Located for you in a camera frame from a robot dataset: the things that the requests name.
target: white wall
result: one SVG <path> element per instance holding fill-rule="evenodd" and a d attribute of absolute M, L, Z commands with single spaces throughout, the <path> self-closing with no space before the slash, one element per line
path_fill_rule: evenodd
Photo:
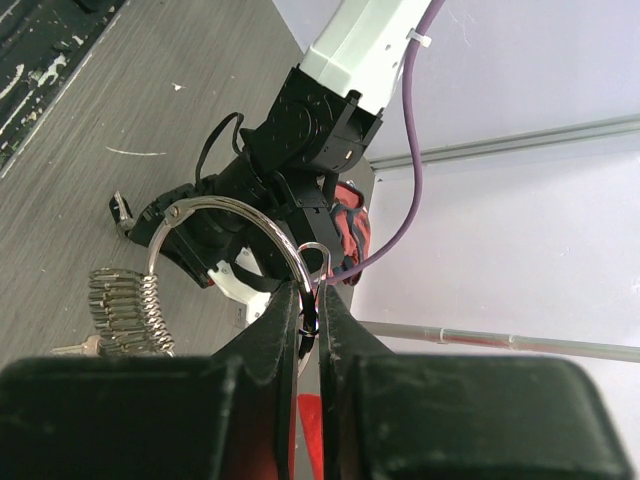
<path fill-rule="evenodd" d="M 274 0 L 303 50 L 339 0 Z M 418 57 L 423 149 L 640 112 L 640 2 L 447 0 Z M 399 92 L 368 158 L 407 152 Z"/>
<path fill-rule="evenodd" d="M 373 250 L 409 206 L 376 185 Z M 369 268 L 352 311 L 369 321 L 640 346 L 640 138 L 425 168 L 418 220 Z M 498 353 L 387 339 L 398 351 Z M 640 364 L 576 359 L 640 471 Z"/>

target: whisk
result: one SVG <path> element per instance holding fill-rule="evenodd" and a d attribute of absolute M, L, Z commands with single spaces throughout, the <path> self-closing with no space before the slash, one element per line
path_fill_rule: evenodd
<path fill-rule="evenodd" d="M 149 243 L 147 273 L 117 268 L 94 270 L 89 275 L 89 307 L 100 335 L 103 356 L 174 356 L 175 342 L 162 317 L 155 274 L 160 248 L 171 229 L 196 210 L 212 208 L 235 213 L 260 228 L 278 247 L 293 272 L 303 305 L 301 332 L 316 329 L 315 299 L 307 266 L 286 234 L 266 215 L 249 205 L 226 197 L 203 196 L 178 200 L 165 212 L 165 218 Z M 308 352 L 300 352 L 301 358 Z"/>

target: gray wood surface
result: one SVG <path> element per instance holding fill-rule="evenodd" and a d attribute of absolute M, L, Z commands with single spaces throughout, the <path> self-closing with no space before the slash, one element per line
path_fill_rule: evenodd
<path fill-rule="evenodd" d="M 258 125 L 300 58 L 269 0 L 134 0 L 121 9 L 3 172 L 0 365 L 93 333 L 87 273 L 145 265 L 146 250 L 116 235 L 111 195 L 120 190 L 135 213 L 192 181 L 218 121 L 238 110 Z M 205 171 L 232 158 L 227 134 Z M 364 162 L 358 170 L 352 177 L 371 184 Z M 164 259 L 158 272 L 178 353 L 212 353 L 239 331 L 237 305 L 217 289 L 200 290 Z"/>

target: red object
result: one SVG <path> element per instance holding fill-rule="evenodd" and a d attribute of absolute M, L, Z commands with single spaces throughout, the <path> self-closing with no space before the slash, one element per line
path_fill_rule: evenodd
<path fill-rule="evenodd" d="M 369 256 L 371 225 L 362 192 L 351 184 L 338 182 L 331 218 L 340 235 L 345 255 L 342 265 L 333 269 L 334 273 L 339 273 L 349 270 Z M 360 276 L 361 273 L 357 273 L 344 280 L 344 283 L 354 286 L 360 281 Z"/>
<path fill-rule="evenodd" d="M 324 455 L 322 447 L 322 399 L 320 395 L 298 395 L 300 422 L 311 459 L 315 480 L 324 480 Z"/>

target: white cable tie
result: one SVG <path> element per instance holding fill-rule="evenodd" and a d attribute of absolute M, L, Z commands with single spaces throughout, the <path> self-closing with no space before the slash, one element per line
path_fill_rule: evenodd
<path fill-rule="evenodd" d="M 416 32 L 415 28 L 412 28 L 411 30 L 409 30 L 409 35 L 407 35 L 407 38 L 416 40 L 418 43 L 420 43 L 420 45 L 422 45 L 425 48 L 431 45 L 431 37 L 427 37 L 426 35 L 420 35 L 418 32 Z"/>

